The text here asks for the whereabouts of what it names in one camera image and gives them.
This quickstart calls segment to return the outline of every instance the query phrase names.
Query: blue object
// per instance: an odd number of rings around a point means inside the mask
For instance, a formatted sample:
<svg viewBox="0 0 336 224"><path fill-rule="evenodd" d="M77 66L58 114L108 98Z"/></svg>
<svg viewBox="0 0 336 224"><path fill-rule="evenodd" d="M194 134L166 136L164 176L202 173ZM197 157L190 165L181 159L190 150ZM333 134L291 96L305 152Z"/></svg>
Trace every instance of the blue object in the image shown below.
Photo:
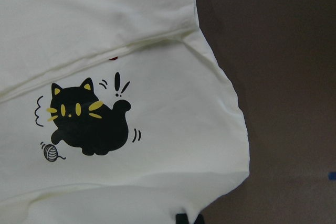
<svg viewBox="0 0 336 224"><path fill-rule="evenodd" d="M328 177L330 180L336 180L336 172L329 173Z"/></svg>

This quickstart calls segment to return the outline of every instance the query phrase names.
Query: black object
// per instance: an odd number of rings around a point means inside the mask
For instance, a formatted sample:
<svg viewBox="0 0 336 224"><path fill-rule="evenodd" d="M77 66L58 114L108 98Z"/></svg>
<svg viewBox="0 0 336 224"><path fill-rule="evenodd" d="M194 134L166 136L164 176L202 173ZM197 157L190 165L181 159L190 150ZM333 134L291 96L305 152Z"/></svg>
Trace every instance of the black object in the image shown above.
<svg viewBox="0 0 336 224"><path fill-rule="evenodd" d="M175 216L176 224L189 224L187 214L177 214ZM205 224L204 218L202 215L198 215L194 224Z"/></svg>
<svg viewBox="0 0 336 224"><path fill-rule="evenodd" d="M92 156L94 153L106 155L126 143L128 126L125 114L131 109L128 101L116 101L110 109L95 95L91 78L79 87L61 88L53 83L51 91L49 120L58 127L51 136L54 145L63 140L70 146L82 148L83 154Z"/></svg>

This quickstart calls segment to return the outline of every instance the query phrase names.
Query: cat eye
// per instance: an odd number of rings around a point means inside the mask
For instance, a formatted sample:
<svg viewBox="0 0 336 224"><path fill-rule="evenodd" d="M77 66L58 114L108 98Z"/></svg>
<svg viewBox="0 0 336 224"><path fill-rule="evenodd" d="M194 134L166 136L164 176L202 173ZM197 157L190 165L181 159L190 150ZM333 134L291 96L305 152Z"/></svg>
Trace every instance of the cat eye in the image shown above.
<svg viewBox="0 0 336 224"><path fill-rule="evenodd" d="M81 114L81 107L79 103L76 103L76 115L80 116Z"/></svg>
<svg viewBox="0 0 336 224"><path fill-rule="evenodd" d="M64 106L64 104L61 105L61 114L62 114L62 116L65 116L65 106Z"/></svg>

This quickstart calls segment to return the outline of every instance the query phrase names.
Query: brown background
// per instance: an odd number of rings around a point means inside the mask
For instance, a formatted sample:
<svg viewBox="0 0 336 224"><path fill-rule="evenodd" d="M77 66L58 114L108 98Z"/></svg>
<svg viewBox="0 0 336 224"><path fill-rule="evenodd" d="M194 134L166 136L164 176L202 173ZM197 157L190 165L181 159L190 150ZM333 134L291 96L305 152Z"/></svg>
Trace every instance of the brown background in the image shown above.
<svg viewBox="0 0 336 224"><path fill-rule="evenodd" d="M250 177L206 224L336 223L336 0L197 0L238 94Z"/></svg>

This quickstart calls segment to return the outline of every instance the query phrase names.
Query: cat paw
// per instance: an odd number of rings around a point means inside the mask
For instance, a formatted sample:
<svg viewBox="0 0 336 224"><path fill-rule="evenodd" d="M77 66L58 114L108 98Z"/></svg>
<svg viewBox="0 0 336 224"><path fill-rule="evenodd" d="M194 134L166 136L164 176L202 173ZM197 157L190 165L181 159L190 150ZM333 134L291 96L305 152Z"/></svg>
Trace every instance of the cat paw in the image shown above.
<svg viewBox="0 0 336 224"><path fill-rule="evenodd" d="M104 156L106 154L108 154L109 151L96 151L96 154L99 156Z"/></svg>
<svg viewBox="0 0 336 224"><path fill-rule="evenodd" d="M58 144L62 139L59 137L59 132L55 131L52 135L51 135L51 142L53 144Z"/></svg>
<svg viewBox="0 0 336 224"><path fill-rule="evenodd" d="M82 153L87 156L92 156L94 154L94 151L82 148Z"/></svg>

